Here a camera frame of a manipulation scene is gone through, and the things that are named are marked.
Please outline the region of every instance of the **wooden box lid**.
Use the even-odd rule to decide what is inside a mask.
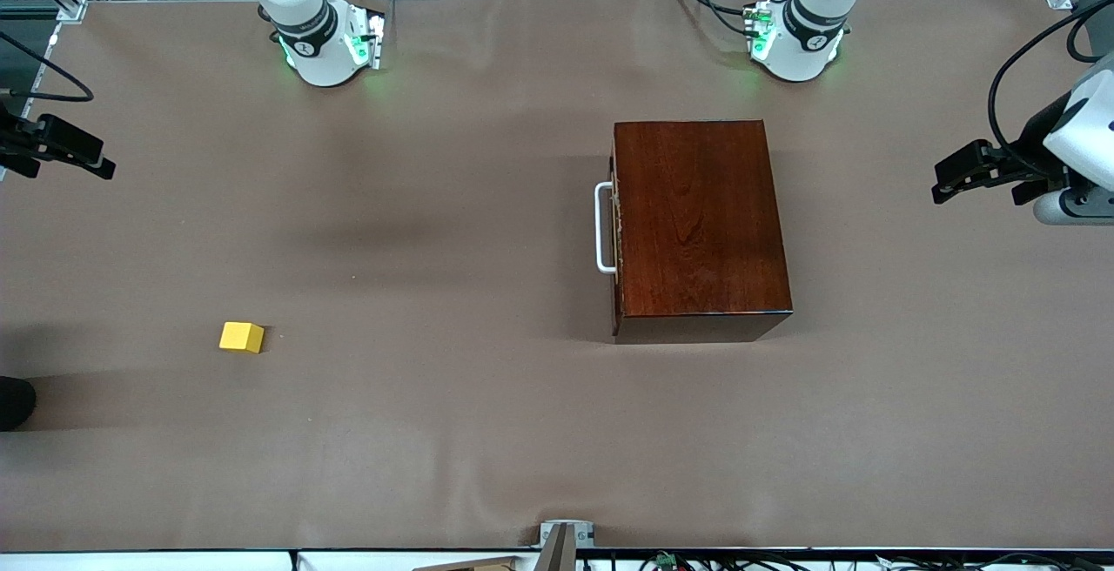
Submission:
[[[622,314],[792,309],[761,120],[617,122]]]

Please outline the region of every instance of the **dark wooden case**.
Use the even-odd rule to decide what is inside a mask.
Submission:
[[[616,342],[751,342],[792,314],[761,120],[618,122]]]

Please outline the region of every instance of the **metal handle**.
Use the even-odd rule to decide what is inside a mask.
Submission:
[[[613,276],[615,274],[615,266],[604,265],[604,211],[599,205],[599,190],[602,189],[615,189],[615,184],[613,181],[600,181],[596,184],[596,268],[599,269],[600,274],[605,276]]]

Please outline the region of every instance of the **yellow cube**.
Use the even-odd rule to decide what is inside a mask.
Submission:
[[[221,333],[221,348],[227,352],[260,353],[263,346],[263,328],[255,324],[226,322]]]

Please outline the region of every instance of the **brown paper sheet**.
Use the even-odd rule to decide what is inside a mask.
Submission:
[[[314,90],[254,10],[61,33],[97,99],[36,110],[119,170],[0,187],[2,372],[41,394],[0,436],[4,549],[1114,538],[1114,235],[929,196],[1042,0],[861,0],[803,85],[691,1],[418,0],[384,70]],[[1023,59],[1007,134],[1081,71],[1058,37]],[[797,313],[610,345],[612,126],[715,118],[765,120]],[[219,352],[226,321],[266,353]]]

